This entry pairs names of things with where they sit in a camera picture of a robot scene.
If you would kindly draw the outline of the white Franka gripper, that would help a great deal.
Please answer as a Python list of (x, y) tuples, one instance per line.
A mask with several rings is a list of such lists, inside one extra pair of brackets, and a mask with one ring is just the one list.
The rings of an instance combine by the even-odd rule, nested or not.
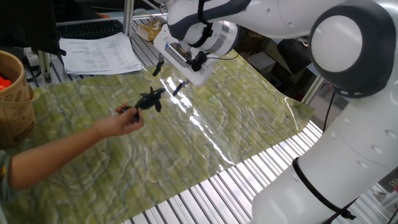
[(193, 71), (192, 66), (187, 61), (194, 60), (201, 52), (201, 49), (192, 48), (185, 42), (179, 42), (179, 40), (173, 38), (170, 35), (167, 24), (162, 26), (161, 31), (154, 39), (154, 47), (160, 54), (156, 68), (152, 73), (153, 77), (156, 77), (161, 71), (165, 58), (187, 79), (179, 83), (172, 96), (176, 96), (185, 85), (189, 84), (189, 81), (195, 86), (204, 85), (213, 71), (215, 62), (210, 62), (210, 59), (201, 65), (199, 71)]

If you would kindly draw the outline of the person's bare hand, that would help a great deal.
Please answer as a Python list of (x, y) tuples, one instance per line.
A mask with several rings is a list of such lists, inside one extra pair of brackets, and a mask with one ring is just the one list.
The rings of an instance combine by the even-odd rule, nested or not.
[(141, 129), (144, 125), (142, 110), (124, 104), (115, 109), (117, 115), (94, 123), (93, 129), (100, 138), (121, 136)]

